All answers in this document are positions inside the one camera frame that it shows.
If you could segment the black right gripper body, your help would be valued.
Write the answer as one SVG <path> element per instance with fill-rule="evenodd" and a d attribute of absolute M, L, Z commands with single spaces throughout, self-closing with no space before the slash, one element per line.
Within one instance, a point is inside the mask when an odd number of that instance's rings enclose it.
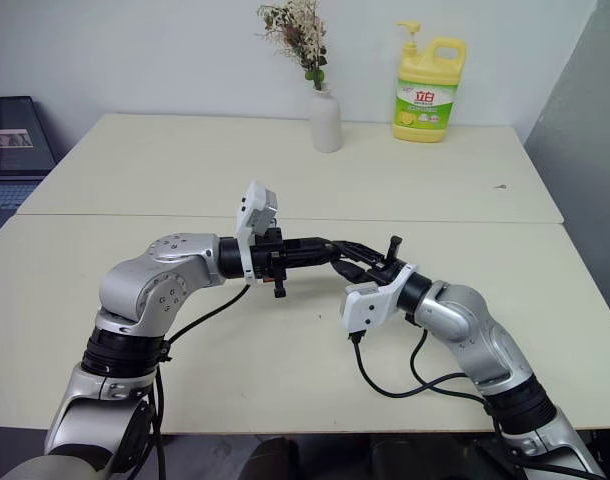
<path fill-rule="evenodd" d="M 382 259 L 375 261 L 368 269 L 367 274 L 369 278 L 379 286 L 391 284 L 404 267 L 405 262 L 397 257 L 402 241 L 401 237 L 393 235 L 390 238 L 386 255 Z"/>

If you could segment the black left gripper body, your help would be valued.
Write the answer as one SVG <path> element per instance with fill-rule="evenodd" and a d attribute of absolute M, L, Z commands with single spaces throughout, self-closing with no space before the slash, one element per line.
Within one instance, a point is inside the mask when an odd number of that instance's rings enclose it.
<path fill-rule="evenodd" d="M 251 246 L 254 278 L 265 283 L 273 283 L 274 297 L 284 298 L 286 254 L 281 229 L 271 227 L 264 234 L 256 234 L 254 240 L 255 244 Z"/>

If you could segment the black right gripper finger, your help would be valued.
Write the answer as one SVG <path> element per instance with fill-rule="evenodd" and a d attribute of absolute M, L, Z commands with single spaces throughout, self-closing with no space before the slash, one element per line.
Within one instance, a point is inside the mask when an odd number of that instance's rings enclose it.
<path fill-rule="evenodd" d="M 365 264 L 386 263 L 386 257 L 382 253 L 361 243 L 351 241 L 333 241 L 332 245 L 338 250 L 342 258 Z"/>
<path fill-rule="evenodd" d="M 360 284 L 370 281 L 366 270 L 350 261 L 336 260 L 334 262 L 334 270 L 352 284 Z"/>

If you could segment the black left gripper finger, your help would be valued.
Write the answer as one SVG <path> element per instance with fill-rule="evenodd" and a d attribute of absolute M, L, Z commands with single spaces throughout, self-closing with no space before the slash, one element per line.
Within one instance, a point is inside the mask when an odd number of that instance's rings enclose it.
<path fill-rule="evenodd" d="M 284 247 L 287 254 L 335 254 L 336 246 L 321 237 L 286 239 Z"/>
<path fill-rule="evenodd" d="M 324 265 L 332 260 L 332 255 L 317 252 L 291 252 L 287 253 L 284 260 L 286 269 L 305 268 Z"/>

